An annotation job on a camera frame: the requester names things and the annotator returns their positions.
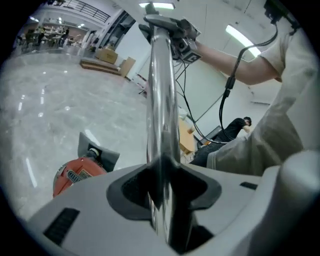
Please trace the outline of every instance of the metal pole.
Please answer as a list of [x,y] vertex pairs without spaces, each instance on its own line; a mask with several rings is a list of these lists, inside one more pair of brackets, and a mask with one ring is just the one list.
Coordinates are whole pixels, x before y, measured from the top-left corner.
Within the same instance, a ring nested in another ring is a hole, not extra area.
[[147,162],[155,177],[157,194],[150,197],[152,225],[166,243],[172,239],[172,218],[176,197],[170,181],[168,162],[180,163],[177,92],[166,29],[154,27],[147,90]]

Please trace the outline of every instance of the tiled floor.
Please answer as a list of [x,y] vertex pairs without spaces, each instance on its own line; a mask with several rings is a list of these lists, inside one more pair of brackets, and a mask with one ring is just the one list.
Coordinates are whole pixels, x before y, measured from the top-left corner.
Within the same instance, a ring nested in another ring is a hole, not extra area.
[[146,99],[140,89],[62,57],[21,56],[0,78],[2,186],[24,219],[52,198],[58,168],[77,158],[79,132],[120,153],[116,170],[146,162]]

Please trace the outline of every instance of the black vent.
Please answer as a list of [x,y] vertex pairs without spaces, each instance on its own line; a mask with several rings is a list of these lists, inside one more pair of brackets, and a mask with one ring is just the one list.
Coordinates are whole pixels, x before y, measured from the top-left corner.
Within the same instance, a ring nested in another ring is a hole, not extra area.
[[43,234],[60,246],[79,213],[76,209],[64,208]]

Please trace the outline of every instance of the ceiling light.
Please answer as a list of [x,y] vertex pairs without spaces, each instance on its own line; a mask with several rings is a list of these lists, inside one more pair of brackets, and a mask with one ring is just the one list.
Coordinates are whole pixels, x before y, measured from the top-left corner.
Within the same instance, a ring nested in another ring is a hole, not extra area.
[[[231,36],[233,36],[235,39],[237,39],[241,44],[243,44],[244,47],[253,45],[253,43],[248,38],[246,38],[242,33],[236,30],[233,26],[228,25],[225,31],[229,33]],[[261,53],[261,51],[257,47],[252,47],[248,50],[253,54],[254,57],[257,57]]]
[[[145,8],[149,2],[143,2],[139,3],[140,7]],[[170,9],[173,10],[175,8],[175,5],[173,3],[168,3],[168,2],[154,2],[153,6],[155,8],[163,8],[163,9]]]

